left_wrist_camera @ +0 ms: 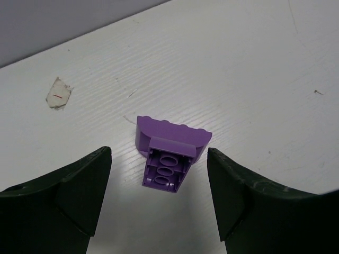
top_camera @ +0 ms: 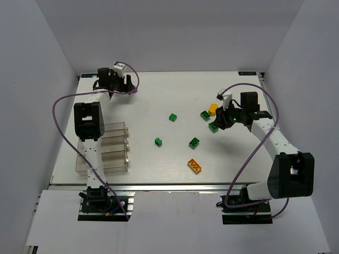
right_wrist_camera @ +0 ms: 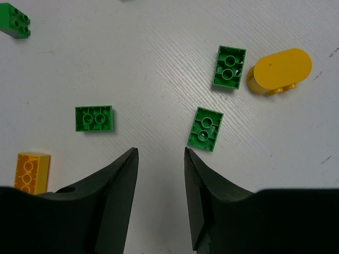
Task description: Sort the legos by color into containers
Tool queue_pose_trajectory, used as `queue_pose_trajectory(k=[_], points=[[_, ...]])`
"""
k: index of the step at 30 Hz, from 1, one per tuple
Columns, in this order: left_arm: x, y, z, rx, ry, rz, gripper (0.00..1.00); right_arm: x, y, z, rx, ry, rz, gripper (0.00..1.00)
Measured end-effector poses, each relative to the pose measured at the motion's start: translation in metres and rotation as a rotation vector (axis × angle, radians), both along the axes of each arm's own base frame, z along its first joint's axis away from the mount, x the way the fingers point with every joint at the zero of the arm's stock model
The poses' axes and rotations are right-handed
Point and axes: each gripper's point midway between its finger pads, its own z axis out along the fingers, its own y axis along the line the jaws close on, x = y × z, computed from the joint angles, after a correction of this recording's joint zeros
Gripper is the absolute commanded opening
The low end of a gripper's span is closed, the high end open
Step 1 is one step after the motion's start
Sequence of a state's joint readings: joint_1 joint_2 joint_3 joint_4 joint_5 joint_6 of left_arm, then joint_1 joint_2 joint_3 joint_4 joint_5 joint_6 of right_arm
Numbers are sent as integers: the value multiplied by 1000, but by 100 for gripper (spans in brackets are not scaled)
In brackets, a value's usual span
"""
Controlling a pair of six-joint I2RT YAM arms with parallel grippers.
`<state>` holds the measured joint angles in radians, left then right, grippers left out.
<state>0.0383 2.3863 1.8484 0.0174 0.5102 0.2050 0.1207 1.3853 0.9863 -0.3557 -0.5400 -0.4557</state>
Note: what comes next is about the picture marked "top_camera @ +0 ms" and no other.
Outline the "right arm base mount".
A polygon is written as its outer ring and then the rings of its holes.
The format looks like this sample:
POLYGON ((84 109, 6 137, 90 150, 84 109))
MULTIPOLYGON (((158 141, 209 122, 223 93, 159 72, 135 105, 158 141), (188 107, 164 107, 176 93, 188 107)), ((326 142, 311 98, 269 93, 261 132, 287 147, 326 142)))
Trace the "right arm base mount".
MULTIPOLYGON (((216 207, 221 208, 223 225, 251 225, 251 224, 272 224, 271 208, 269 203, 251 205, 240 208, 230 208, 225 205, 226 196, 222 195, 216 207)), ((227 200, 229 206, 252 204, 248 198, 247 189, 242 187, 239 193, 230 194, 227 200)))

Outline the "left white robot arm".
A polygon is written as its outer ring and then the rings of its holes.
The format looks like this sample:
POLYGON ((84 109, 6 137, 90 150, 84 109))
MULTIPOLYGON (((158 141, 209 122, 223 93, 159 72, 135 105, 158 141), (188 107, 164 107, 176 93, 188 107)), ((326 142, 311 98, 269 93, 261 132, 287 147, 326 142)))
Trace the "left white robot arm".
POLYGON ((99 68, 93 92, 84 102, 74 104, 75 133, 83 147, 79 156, 87 164, 87 191, 107 191, 103 171, 101 143, 105 134, 102 108, 113 94, 131 95, 137 91, 130 75, 125 75, 126 65, 117 63, 113 68, 99 68))

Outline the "yellow round lego piece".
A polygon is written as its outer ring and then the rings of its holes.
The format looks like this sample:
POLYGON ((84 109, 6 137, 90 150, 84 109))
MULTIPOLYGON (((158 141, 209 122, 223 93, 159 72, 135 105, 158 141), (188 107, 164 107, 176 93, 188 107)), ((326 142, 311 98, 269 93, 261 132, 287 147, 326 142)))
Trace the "yellow round lego piece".
POLYGON ((217 108, 218 108, 218 105, 216 103, 211 104, 208 109, 208 114, 210 116, 215 116, 217 108))

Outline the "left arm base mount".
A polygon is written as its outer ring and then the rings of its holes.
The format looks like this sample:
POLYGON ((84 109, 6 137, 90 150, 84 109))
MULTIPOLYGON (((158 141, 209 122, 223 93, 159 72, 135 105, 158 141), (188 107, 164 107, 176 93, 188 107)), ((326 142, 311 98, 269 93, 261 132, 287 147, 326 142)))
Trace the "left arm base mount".
POLYGON ((116 197, 106 187, 88 187, 80 192, 81 204, 78 221, 87 222, 128 222, 131 217, 131 197, 116 197))

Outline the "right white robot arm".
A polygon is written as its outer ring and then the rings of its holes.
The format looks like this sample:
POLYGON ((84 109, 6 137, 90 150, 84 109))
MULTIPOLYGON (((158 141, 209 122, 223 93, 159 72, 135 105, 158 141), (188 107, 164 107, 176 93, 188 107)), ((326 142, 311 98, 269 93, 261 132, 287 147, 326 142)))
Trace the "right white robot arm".
POLYGON ((273 164, 267 180, 246 187, 250 201, 307 197, 314 189, 315 158, 293 146, 275 125, 268 111, 262 111, 257 92, 243 92, 240 103, 233 100, 231 92, 220 92, 217 99, 222 106, 216 109, 213 124, 228 129, 239 123, 256 136, 270 155, 273 164))

